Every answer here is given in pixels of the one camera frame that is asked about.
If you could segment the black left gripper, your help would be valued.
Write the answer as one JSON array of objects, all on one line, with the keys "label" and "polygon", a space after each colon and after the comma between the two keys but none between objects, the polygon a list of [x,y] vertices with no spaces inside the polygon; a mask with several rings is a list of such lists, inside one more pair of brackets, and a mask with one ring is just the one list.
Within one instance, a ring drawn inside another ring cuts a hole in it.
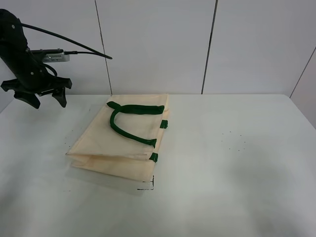
[{"label": "black left gripper", "polygon": [[58,101],[61,107],[66,107],[65,88],[72,88],[72,81],[69,78],[59,77],[52,66],[40,64],[26,68],[22,65],[7,63],[5,65],[15,78],[4,80],[0,84],[3,91],[15,91],[15,99],[23,101],[35,109],[40,107],[40,101],[35,94],[42,96],[52,91],[52,97]]}]

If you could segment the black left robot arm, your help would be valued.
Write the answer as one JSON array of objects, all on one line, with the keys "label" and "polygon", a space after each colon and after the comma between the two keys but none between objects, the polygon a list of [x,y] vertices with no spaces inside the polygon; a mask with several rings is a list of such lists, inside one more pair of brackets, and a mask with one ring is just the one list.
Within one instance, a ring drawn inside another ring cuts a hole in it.
[{"label": "black left robot arm", "polygon": [[71,80],[58,77],[55,69],[43,62],[45,56],[60,53],[63,50],[30,50],[21,21],[8,10],[0,10],[0,58],[16,76],[2,82],[5,92],[13,90],[15,99],[36,109],[40,107],[37,96],[47,94],[66,107],[65,89],[72,87]]}]

